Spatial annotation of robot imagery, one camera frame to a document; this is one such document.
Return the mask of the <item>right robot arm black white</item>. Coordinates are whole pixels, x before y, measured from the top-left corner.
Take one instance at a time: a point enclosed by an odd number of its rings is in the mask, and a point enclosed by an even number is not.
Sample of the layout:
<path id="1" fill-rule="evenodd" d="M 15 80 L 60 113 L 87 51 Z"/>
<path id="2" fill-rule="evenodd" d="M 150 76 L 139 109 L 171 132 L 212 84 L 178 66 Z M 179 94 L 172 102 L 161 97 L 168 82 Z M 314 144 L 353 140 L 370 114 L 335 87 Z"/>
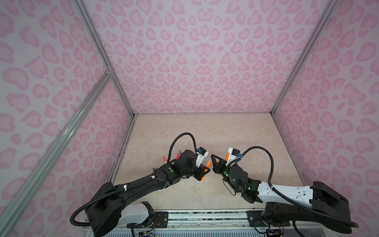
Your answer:
<path id="1" fill-rule="evenodd" d="M 237 163 L 211 156 L 213 171 L 222 176 L 233 194 L 240 193 L 248 203 L 264 203 L 261 219 L 268 225 L 284 222 L 315 222 L 338 233 L 350 234 L 352 222 L 349 201 L 328 185 L 314 181 L 310 186 L 273 185 L 249 177 Z"/>

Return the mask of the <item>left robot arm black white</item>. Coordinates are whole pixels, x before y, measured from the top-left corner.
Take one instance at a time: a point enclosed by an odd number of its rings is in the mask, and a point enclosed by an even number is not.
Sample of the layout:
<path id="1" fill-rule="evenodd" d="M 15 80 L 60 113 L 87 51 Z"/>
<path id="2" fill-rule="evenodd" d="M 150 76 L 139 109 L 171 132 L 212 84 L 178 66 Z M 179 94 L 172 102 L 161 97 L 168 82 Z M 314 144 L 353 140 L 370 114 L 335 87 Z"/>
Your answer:
<path id="1" fill-rule="evenodd" d="M 210 168 L 202 164 L 208 154 L 202 147 L 197 152 L 185 150 L 178 159 L 154 169 L 148 176 L 125 184 L 113 185 L 108 182 L 102 185 L 84 209 L 94 235 L 102 237 L 120 223 L 142 224 L 152 219 L 154 210 L 146 202 L 132 208 L 129 205 L 152 192 L 175 185 L 184 178 L 202 180 L 210 172 Z"/>

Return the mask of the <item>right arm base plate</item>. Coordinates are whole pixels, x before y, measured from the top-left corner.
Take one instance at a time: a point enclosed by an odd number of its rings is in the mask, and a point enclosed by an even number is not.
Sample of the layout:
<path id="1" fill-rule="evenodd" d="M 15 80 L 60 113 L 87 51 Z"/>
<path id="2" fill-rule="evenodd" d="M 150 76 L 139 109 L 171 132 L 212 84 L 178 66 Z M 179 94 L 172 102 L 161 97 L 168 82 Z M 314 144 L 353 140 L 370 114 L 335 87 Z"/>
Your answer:
<path id="1" fill-rule="evenodd" d="M 290 222 L 276 223 L 273 220 L 265 219 L 262 216 L 263 211 L 250 210 L 246 212 L 247 220 L 249 222 L 250 227 L 263 227 L 268 228 L 271 227 L 290 227 Z"/>

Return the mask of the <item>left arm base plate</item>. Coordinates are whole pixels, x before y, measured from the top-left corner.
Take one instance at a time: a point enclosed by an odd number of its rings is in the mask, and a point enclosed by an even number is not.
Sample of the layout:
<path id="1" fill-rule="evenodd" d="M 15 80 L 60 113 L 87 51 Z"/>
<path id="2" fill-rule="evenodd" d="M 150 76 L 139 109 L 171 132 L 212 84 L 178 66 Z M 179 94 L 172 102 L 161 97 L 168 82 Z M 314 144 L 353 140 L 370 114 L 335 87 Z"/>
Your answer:
<path id="1" fill-rule="evenodd" d="M 149 215 L 142 224 L 127 224 L 127 228 L 131 229 L 152 229 L 152 228 L 166 228 L 168 225 L 168 212 L 155 212 Z"/>

